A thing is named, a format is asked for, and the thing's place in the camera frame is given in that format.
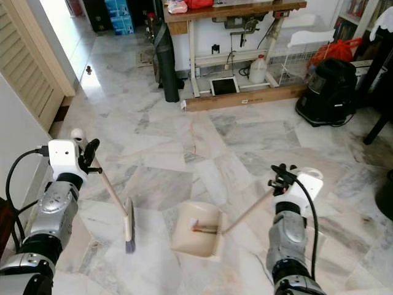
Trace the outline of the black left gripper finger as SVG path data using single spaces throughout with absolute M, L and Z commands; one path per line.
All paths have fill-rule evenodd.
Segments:
M 88 170 L 95 159 L 96 149 L 100 146 L 100 140 L 91 140 L 84 147 L 84 170 Z

